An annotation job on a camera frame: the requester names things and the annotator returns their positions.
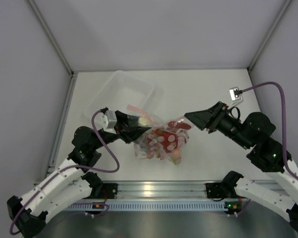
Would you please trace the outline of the clear zip top bag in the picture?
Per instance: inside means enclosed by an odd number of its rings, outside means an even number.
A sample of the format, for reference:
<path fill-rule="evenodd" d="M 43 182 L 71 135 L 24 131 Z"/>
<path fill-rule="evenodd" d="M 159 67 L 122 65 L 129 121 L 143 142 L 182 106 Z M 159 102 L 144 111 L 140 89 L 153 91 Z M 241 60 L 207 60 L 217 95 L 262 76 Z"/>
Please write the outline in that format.
<path fill-rule="evenodd" d="M 143 109 L 128 105 L 127 111 L 136 116 L 149 119 L 150 130 L 134 142 L 134 154 L 137 159 L 171 160 L 174 149 L 183 150 L 189 141 L 188 131 L 194 127 L 185 117 L 163 121 L 158 116 Z"/>

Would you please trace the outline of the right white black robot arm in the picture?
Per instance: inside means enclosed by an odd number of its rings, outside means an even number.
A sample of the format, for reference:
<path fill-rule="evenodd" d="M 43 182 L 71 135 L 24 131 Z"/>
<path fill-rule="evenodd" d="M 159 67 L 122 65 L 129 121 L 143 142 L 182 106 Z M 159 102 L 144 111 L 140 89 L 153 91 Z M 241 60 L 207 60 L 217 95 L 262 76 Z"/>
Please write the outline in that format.
<path fill-rule="evenodd" d="M 231 109 L 217 102 L 209 109 L 186 113 L 185 118 L 208 133 L 220 132 L 243 149 L 247 158 L 278 183 L 287 195 L 278 194 L 230 171 L 220 182 L 208 183 L 208 198 L 248 198 L 274 211 L 298 233 L 298 167 L 289 152 L 271 137 L 276 127 L 261 112 L 254 112 L 244 121 L 234 117 Z"/>

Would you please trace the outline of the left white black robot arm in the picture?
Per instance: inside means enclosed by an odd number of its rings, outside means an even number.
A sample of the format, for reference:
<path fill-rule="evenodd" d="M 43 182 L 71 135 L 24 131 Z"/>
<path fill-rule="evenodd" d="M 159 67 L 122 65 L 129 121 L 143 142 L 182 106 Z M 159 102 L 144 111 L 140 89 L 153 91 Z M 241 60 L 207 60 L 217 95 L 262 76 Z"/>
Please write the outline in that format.
<path fill-rule="evenodd" d="M 72 140 L 74 149 L 40 184 L 26 194 L 7 201 L 12 220 L 10 234 L 33 238 L 71 204 L 102 193 L 98 172 L 118 172 L 120 163 L 108 145 L 116 140 L 130 144 L 151 129 L 143 116 L 103 108 L 94 113 L 91 127 L 81 126 Z"/>

